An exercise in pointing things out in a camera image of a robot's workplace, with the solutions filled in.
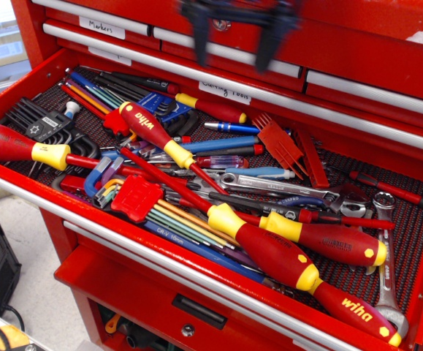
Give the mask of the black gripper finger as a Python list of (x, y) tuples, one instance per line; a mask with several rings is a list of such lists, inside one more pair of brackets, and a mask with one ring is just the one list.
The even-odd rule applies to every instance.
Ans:
[(210, 32), (209, 20), (215, 15), (217, 6), (212, 1), (182, 1), (181, 15), (186, 17), (193, 29), (194, 52), (197, 62), (207, 64), (207, 42)]
[(275, 7), (260, 15), (262, 28), (256, 52), (255, 67), (264, 72), (278, 53), (286, 37), (298, 28), (299, 17), (293, 1), (277, 1)]

